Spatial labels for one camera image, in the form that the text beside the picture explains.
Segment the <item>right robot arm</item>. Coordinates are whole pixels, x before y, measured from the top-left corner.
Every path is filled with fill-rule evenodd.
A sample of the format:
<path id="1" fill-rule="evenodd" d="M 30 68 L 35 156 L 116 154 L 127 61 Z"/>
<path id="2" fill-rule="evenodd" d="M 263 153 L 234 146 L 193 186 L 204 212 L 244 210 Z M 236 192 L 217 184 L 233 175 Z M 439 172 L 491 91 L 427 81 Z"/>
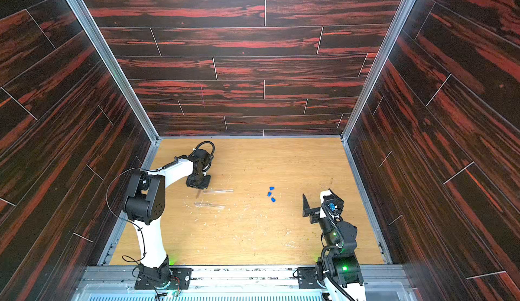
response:
<path id="1" fill-rule="evenodd" d="M 355 250 L 358 228 L 344 221 L 344 201 L 332 190 L 320 193 L 320 206 L 311 208 L 302 196 L 304 217 L 321 228 L 322 251 L 316 262 L 316 283 L 325 300 L 365 300 L 366 289 Z"/>

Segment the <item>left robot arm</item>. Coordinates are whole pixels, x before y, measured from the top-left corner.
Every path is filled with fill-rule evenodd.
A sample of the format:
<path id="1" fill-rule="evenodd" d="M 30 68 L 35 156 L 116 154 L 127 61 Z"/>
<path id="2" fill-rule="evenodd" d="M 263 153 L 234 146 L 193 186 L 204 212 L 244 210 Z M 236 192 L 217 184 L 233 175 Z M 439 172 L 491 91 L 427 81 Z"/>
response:
<path id="1" fill-rule="evenodd" d="M 134 259 L 124 255 L 122 259 L 137 264 L 141 282 L 163 289 L 173 279 L 161 231 L 166 188 L 182 179 L 186 179 L 189 188 L 208 188 L 211 176 L 207 171 L 211 168 L 214 153 L 214 143 L 203 141 L 190 154 L 176 156 L 161 168 L 130 168 L 124 172 L 130 174 L 130 180 L 123 199 L 123 212 L 127 215 L 125 221 L 135 228 L 141 256 Z"/>

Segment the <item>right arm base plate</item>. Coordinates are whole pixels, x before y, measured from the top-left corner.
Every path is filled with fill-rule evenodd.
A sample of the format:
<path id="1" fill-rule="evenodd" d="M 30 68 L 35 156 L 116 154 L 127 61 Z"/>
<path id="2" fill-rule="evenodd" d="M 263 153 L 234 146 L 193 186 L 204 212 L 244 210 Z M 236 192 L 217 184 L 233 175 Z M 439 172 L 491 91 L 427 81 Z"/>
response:
<path id="1" fill-rule="evenodd" d="M 297 279 L 300 290 L 325 289 L 318 280 L 318 268 L 315 265 L 312 267 L 297 267 L 293 276 Z"/>

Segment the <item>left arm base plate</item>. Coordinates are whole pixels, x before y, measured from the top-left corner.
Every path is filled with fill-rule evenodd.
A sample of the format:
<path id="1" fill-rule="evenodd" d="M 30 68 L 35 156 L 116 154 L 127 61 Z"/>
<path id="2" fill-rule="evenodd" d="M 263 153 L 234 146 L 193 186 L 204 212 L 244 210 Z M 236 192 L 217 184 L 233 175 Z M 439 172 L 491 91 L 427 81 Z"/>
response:
<path id="1" fill-rule="evenodd" d="M 149 268 L 140 265 L 136 290 L 187 290 L 192 278 L 189 267 Z"/>

